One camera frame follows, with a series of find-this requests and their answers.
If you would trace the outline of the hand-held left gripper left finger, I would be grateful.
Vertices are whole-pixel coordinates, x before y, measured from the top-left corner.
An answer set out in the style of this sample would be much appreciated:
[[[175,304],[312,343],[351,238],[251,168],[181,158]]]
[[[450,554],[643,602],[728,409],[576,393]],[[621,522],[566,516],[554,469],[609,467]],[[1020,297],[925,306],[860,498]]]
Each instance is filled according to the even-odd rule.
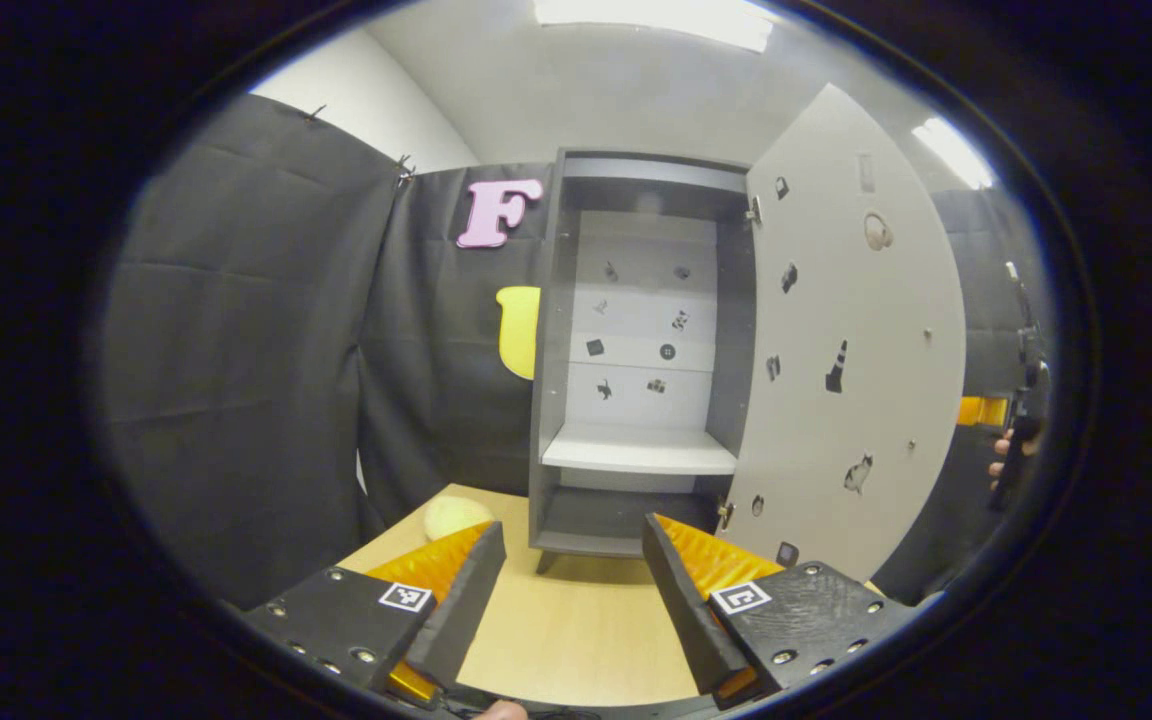
[[[320,673],[393,700],[435,703],[457,683],[507,559],[482,521],[376,566],[329,566],[242,616]]]

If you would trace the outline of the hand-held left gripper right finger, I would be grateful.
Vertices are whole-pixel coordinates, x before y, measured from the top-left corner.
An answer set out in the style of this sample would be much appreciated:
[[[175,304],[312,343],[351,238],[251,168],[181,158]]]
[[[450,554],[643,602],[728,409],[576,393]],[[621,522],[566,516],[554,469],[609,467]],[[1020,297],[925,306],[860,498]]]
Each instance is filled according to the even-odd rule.
[[[922,615],[824,562],[787,568],[658,511],[641,544],[694,682],[721,710],[818,685]]]

